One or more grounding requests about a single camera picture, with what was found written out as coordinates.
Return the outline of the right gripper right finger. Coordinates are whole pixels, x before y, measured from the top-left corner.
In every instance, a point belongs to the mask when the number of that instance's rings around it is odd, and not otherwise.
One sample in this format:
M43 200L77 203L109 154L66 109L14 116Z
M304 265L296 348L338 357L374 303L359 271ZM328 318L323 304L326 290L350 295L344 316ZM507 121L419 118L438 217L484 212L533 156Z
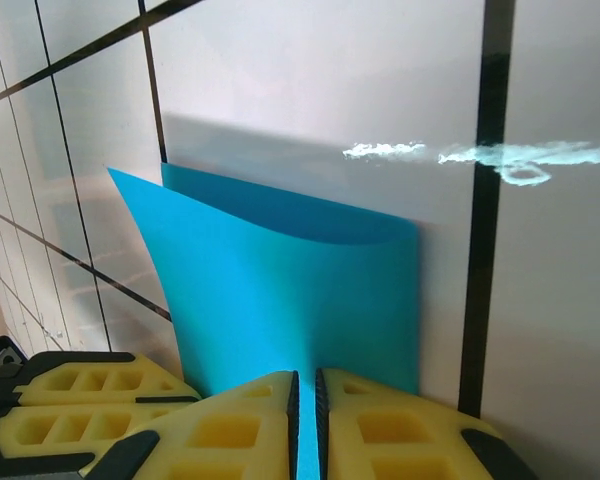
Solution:
M350 372L315 374L320 480L540 480L483 420Z

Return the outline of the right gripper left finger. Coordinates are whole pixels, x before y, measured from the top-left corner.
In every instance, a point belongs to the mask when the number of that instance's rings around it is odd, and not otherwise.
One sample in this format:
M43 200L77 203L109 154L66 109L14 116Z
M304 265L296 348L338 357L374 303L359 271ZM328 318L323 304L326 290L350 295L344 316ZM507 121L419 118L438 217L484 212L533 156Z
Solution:
M274 372L117 441L85 480L297 480L299 374Z

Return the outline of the teal cloth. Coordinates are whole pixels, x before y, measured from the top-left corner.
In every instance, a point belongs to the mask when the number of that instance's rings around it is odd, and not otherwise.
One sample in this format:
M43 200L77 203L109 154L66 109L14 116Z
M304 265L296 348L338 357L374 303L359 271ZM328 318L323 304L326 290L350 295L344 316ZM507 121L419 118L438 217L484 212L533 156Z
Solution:
M299 375L299 480L319 480L315 373L419 388L419 232L404 218L174 164L112 170L186 379L214 395Z

